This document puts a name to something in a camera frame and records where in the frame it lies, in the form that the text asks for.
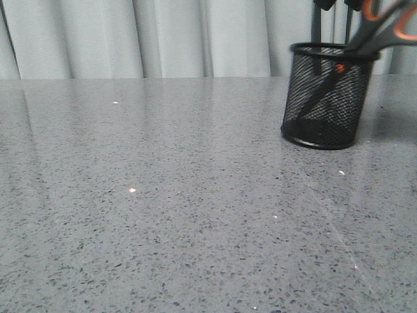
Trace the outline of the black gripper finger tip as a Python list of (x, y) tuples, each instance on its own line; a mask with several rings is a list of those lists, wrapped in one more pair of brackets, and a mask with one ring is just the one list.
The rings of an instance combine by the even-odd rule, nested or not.
[(314, 0), (313, 2), (322, 10), (330, 10), (336, 0)]
[(364, 0), (344, 0), (349, 9), (360, 12), (363, 7)]

